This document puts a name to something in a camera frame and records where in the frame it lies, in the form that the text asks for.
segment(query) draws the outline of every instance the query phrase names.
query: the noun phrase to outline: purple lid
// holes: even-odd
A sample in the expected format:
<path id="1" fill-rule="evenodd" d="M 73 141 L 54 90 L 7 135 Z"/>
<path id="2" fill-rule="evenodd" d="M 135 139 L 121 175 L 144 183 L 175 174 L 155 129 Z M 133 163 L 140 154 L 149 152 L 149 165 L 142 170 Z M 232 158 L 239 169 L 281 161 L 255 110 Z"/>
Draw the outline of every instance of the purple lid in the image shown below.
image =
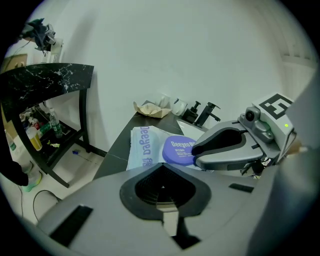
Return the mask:
<path id="1" fill-rule="evenodd" d="M 168 164 L 192 165 L 194 156 L 191 149 L 195 143 L 195 140 L 185 136 L 170 136 L 165 140 L 162 157 Z"/>

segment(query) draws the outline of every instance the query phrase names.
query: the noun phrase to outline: floor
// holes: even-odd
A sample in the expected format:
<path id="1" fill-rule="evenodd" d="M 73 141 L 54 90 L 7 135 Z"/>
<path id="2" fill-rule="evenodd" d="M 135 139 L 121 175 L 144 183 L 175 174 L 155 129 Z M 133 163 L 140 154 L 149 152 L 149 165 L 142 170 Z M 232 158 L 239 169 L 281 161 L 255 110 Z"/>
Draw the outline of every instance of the floor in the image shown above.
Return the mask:
<path id="1" fill-rule="evenodd" d="M 20 164 L 32 161 L 34 163 L 33 170 L 40 170 L 18 136 L 14 139 L 14 142 L 16 144 L 16 149 L 11 151 L 13 160 Z M 78 150 L 79 155 L 73 154 L 73 150 Z M 33 211 L 33 200 L 39 191 L 48 190 L 54 193 L 58 198 L 64 199 L 93 180 L 103 159 L 103 157 L 92 152 L 87 153 L 84 148 L 74 144 L 53 169 L 63 180 L 70 184 L 69 188 L 62 186 L 51 176 L 46 175 L 43 172 L 42 180 L 39 185 L 34 187 L 30 192 L 22 191 L 22 195 L 19 187 L 5 178 L 2 174 L 0 174 L 0 185 L 12 210 L 16 214 L 22 216 L 23 209 L 23 217 L 36 224 L 38 221 Z M 39 219 L 56 203 L 57 200 L 49 193 L 42 192 L 38 194 L 34 204 L 37 218 Z"/>

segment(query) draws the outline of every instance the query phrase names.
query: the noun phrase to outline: brown paper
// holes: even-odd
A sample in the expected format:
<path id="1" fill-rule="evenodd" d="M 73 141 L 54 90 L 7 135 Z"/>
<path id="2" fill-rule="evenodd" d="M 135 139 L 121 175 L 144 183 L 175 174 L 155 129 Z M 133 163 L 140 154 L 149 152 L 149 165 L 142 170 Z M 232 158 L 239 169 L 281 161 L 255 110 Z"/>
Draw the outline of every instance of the brown paper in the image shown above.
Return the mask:
<path id="1" fill-rule="evenodd" d="M 163 118 L 171 111 L 169 108 L 160 108 L 152 103 L 138 106 L 137 103 L 133 102 L 133 107 L 138 113 L 152 118 Z"/>

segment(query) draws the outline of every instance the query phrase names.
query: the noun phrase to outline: black baseboard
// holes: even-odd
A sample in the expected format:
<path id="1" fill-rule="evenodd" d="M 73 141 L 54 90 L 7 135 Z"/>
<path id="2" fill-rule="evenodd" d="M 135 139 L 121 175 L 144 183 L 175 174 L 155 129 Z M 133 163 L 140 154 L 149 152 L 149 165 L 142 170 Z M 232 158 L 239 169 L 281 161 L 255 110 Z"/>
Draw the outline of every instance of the black baseboard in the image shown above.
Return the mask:
<path id="1" fill-rule="evenodd" d="M 82 140 L 80 140 L 80 139 L 78 139 L 76 142 L 75 142 L 77 145 L 79 145 L 80 147 L 85 147 L 85 145 L 84 145 L 84 142 L 82 141 Z M 105 152 L 105 151 L 103 151 L 102 149 L 99 149 L 99 148 L 96 148 L 95 146 L 92 146 L 92 145 L 90 145 L 90 151 L 91 152 L 93 152 L 93 153 L 95 153 L 96 155 L 98 155 L 98 156 L 101 156 L 101 157 L 105 157 L 106 156 L 106 154 L 107 154 L 107 152 Z"/>

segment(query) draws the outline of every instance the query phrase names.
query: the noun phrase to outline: black faucet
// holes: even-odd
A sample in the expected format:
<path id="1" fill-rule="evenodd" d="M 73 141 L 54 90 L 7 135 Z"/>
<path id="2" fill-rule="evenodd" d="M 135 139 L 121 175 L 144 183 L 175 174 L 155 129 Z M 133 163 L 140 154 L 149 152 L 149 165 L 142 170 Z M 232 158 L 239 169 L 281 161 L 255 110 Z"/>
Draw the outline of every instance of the black faucet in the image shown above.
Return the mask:
<path id="1" fill-rule="evenodd" d="M 221 109 L 217 105 L 215 105 L 215 104 L 213 104 L 211 102 L 208 102 L 208 105 L 205 106 L 205 108 L 202 111 L 201 115 L 199 116 L 199 118 L 193 124 L 198 126 L 198 127 L 202 127 L 209 116 L 213 117 L 217 122 L 220 122 L 221 119 L 219 117 L 217 117 L 216 115 L 212 114 L 212 110 L 214 110 L 215 107 L 217 107 L 218 109 Z"/>

